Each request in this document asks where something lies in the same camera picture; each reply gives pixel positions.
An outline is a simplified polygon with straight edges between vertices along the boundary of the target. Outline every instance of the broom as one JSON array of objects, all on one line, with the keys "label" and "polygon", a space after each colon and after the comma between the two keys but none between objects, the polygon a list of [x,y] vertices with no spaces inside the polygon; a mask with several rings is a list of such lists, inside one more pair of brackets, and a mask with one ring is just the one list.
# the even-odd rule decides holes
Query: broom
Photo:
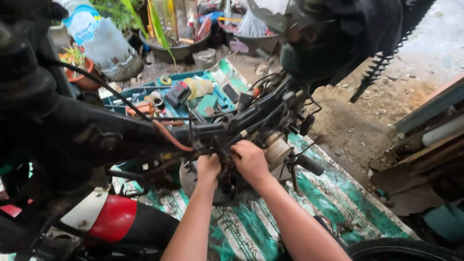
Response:
[{"label": "broom", "polygon": [[245,16],[237,27],[238,34],[246,37],[263,37],[266,35],[267,25],[256,17],[251,9],[246,11]]}]

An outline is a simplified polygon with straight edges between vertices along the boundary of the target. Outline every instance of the spring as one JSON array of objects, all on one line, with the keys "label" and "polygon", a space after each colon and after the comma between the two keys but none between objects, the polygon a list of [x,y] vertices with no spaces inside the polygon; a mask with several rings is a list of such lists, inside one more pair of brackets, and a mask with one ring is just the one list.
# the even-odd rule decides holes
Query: spring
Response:
[{"label": "spring", "polygon": [[363,92],[379,79],[383,71],[390,64],[391,60],[395,58],[395,54],[399,49],[404,46],[404,42],[409,40],[409,36],[413,33],[422,19],[425,17],[430,7],[432,7],[435,0],[414,0],[407,5],[404,1],[404,20],[401,35],[403,36],[395,49],[389,53],[380,52],[372,59],[372,64],[369,69],[364,72],[361,84],[356,93],[351,97],[350,102],[355,103]]}]

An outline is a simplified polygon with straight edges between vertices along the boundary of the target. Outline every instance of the rubber footpeg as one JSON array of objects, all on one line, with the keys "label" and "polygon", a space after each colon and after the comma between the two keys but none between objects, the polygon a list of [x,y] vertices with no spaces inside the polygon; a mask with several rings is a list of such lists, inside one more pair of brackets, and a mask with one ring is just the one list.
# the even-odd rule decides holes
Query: rubber footpeg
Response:
[{"label": "rubber footpeg", "polygon": [[300,165],[303,168],[311,171],[316,176],[322,175],[324,173],[324,171],[325,171],[324,166],[322,166],[321,164],[319,164],[315,160],[313,160],[313,159],[311,159],[309,157],[306,157],[305,155],[299,156],[298,159],[296,159],[295,163],[297,165]]},{"label": "rubber footpeg", "polygon": [[222,87],[222,90],[234,104],[238,102],[238,94],[235,92],[232,86],[230,86],[230,84],[224,85],[224,87]]}]

